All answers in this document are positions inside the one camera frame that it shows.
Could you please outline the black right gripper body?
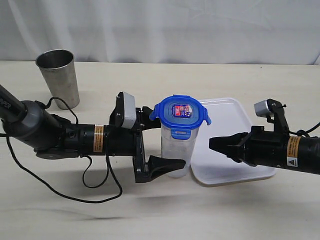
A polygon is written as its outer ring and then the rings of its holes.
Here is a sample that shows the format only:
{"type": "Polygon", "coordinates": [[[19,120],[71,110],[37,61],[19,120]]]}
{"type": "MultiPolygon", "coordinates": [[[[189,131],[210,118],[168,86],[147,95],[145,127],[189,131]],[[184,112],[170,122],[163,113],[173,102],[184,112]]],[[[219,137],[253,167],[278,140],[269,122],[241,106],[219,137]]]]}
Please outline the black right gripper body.
{"type": "Polygon", "coordinates": [[[273,124],[273,130],[264,126],[252,126],[248,138],[240,148],[244,150],[244,163],[249,166],[283,167],[285,146],[289,140],[289,125],[285,117],[285,104],[267,99],[272,116],[266,121],[273,124]]]}

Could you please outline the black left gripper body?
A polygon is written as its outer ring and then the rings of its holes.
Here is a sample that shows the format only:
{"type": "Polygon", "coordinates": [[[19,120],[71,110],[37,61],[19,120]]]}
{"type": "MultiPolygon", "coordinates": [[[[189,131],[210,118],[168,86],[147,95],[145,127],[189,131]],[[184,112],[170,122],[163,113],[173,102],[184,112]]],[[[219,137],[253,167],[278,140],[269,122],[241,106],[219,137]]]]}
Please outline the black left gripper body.
{"type": "Polygon", "coordinates": [[[149,115],[152,110],[143,106],[135,106],[136,121],[131,129],[123,128],[124,94],[121,91],[116,96],[115,107],[109,116],[106,126],[106,155],[132,157],[133,171],[136,183],[148,183],[148,162],[146,162],[142,131],[147,129],[149,115]]]}

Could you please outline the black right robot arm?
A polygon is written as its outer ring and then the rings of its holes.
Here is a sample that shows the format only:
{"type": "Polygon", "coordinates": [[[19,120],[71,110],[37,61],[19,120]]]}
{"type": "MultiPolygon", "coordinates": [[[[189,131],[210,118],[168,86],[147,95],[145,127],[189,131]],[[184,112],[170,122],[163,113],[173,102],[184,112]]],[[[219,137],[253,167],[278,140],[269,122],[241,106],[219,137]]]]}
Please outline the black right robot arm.
{"type": "Polygon", "coordinates": [[[310,136],[310,132],[320,125],[316,124],[309,130],[290,131],[285,107],[271,98],[255,103],[255,114],[273,124],[272,131],[253,125],[250,132],[212,137],[208,147],[236,163],[251,167],[266,166],[318,175],[320,138],[310,136]]]}

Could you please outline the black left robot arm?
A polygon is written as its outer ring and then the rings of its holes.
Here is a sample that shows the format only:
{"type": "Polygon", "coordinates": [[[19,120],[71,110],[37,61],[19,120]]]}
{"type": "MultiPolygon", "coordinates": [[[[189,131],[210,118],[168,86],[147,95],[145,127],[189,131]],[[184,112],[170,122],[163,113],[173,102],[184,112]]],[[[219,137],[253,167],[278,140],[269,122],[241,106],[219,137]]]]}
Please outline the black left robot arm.
{"type": "Polygon", "coordinates": [[[118,93],[109,123],[80,124],[47,112],[50,104],[18,100],[4,87],[0,88],[0,119],[4,132],[33,148],[36,156],[47,160],[85,156],[130,156],[136,183],[147,183],[183,169],[183,159],[151,155],[145,158],[143,131],[160,128],[152,121],[152,110],[136,107],[135,98],[118,93]]]}

